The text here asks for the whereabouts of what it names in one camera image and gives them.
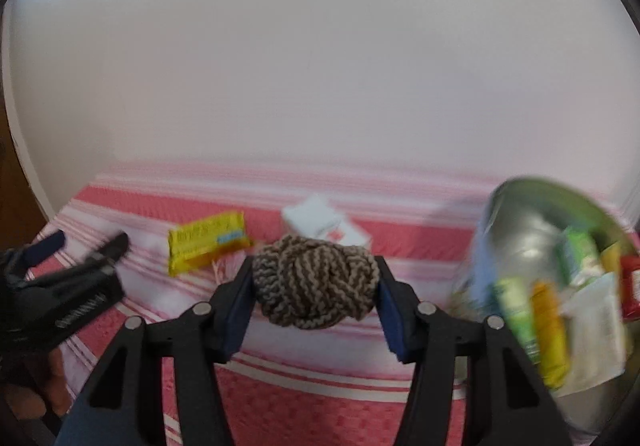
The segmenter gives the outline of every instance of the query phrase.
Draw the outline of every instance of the green package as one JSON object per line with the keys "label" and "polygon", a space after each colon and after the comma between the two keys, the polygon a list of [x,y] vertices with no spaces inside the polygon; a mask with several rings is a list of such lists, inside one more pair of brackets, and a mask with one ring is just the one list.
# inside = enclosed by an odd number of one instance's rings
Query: green package
{"label": "green package", "polygon": [[540,348],[533,324],[533,312],[524,282],[517,277],[494,283],[494,296],[502,317],[533,363],[540,362]]}
{"label": "green package", "polygon": [[562,232],[558,259],[564,283],[571,287],[583,287],[605,272],[591,235],[573,227]]}

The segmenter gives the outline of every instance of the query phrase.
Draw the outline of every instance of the striped tablecloth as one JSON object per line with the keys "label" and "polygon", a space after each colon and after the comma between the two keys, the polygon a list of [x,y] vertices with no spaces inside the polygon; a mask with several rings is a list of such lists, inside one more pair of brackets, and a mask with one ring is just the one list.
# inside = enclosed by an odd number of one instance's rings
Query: striped tablecloth
{"label": "striped tablecloth", "polygon": [[[36,275],[81,259],[117,231],[130,252],[118,265],[127,297],[62,345],[69,391],[79,392],[124,320],[175,318],[237,272],[238,253],[210,270],[170,278],[167,231],[226,210],[244,212],[257,240],[282,235],[280,210],[322,193],[373,237],[421,299],[447,302],[483,204],[500,180],[414,171],[263,163],[127,163],[98,175],[46,226],[67,245]],[[238,446],[389,445],[398,431],[412,366],[386,348],[375,313],[322,331],[271,325],[256,308],[242,350],[216,366]],[[163,365],[164,421],[180,444],[170,360]],[[456,385],[449,445],[460,443],[464,389]]]}

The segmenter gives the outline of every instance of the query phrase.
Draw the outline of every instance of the white wall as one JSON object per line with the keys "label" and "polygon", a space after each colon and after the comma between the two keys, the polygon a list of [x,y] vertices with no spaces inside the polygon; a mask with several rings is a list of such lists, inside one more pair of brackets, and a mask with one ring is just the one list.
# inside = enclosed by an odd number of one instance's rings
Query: white wall
{"label": "white wall", "polygon": [[153,157],[537,173],[619,204],[638,182],[640,38],[619,0],[14,0],[10,12],[12,127],[54,209],[111,161]]}

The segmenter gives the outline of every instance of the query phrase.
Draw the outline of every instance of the brown knitted fabric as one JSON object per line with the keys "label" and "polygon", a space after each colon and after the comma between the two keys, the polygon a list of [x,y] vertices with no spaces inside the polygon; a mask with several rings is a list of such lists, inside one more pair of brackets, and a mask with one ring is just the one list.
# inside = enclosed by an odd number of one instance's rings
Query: brown knitted fabric
{"label": "brown knitted fabric", "polygon": [[287,235],[254,257],[254,285],[271,323],[324,329],[374,305],[380,271],[363,247]]}

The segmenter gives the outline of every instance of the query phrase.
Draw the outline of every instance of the red package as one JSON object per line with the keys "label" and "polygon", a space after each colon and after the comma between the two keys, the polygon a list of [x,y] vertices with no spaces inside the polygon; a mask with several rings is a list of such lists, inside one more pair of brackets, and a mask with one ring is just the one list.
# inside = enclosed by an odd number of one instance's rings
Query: red package
{"label": "red package", "polygon": [[622,317],[625,320],[640,319],[640,257],[623,256],[620,258],[622,279],[620,298],[622,298]]}

